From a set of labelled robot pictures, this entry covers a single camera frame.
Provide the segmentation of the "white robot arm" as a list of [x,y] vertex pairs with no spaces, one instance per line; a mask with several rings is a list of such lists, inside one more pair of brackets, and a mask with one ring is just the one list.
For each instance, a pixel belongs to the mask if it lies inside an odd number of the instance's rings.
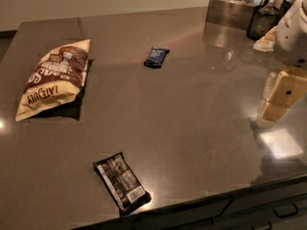
[[273,52],[288,68],[267,78],[258,117],[268,122],[280,120],[307,92],[307,0],[296,0],[278,22]]

